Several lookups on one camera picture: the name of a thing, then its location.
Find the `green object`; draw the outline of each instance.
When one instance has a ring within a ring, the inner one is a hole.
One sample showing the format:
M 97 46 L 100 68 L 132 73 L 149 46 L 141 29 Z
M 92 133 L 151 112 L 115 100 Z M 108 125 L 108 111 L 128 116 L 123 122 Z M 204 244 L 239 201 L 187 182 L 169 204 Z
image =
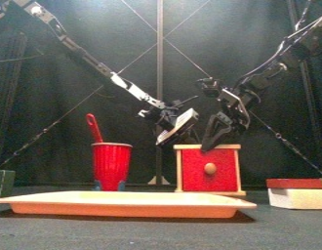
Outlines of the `green object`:
M 12 194 L 16 179 L 16 171 L 0 170 L 0 198 Z

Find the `red cup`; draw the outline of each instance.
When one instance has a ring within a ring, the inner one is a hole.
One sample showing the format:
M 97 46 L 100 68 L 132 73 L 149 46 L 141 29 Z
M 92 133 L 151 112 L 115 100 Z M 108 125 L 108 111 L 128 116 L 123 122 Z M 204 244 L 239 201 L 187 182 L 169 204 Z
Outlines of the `red cup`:
M 132 146 L 125 144 L 92 144 L 93 176 L 105 191 L 124 189 L 129 173 Z

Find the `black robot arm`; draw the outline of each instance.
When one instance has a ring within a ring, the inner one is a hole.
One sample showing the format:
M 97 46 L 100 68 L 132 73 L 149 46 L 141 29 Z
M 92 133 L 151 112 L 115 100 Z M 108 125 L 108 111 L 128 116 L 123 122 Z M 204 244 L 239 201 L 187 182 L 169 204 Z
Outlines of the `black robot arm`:
M 260 93 L 278 82 L 299 64 L 322 53 L 322 17 L 286 38 L 274 57 L 252 72 L 246 74 L 232 89 L 219 80 L 197 80 L 208 97 L 216 98 L 220 109 L 211 115 L 201 150 L 207 151 L 232 134 L 242 133 L 250 125 L 248 110 L 260 102 Z
M 151 120 L 163 129 L 157 137 L 159 146 L 179 141 L 197 120 L 197 113 L 191 108 L 179 115 L 176 106 L 167 106 L 153 99 L 137 86 L 125 81 L 111 68 L 72 40 L 57 18 L 32 0 L 10 0 L 0 5 L 0 31 L 9 26 L 20 30 L 46 50 L 60 51 L 88 69 L 100 79 L 125 89 L 141 102 L 149 104 L 149 110 L 141 110 L 139 116 Z

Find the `cream tray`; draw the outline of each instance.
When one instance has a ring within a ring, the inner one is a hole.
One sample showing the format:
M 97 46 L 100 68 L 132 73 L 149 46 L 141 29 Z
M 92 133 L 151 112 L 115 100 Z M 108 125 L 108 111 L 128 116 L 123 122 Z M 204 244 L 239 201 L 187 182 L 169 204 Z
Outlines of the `cream tray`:
M 256 204 L 207 193 L 58 191 L 0 198 L 14 213 L 107 217 L 231 218 Z

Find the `drawer knob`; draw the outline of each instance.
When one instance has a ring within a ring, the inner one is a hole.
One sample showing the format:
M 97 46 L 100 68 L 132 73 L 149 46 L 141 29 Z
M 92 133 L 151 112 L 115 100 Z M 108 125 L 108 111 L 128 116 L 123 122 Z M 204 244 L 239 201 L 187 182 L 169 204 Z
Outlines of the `drawer knob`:
M 216 173 L 217 167 L 213 163 L 207 163 L 204 166 L 204 172 L 207 175 L 212 176 Z

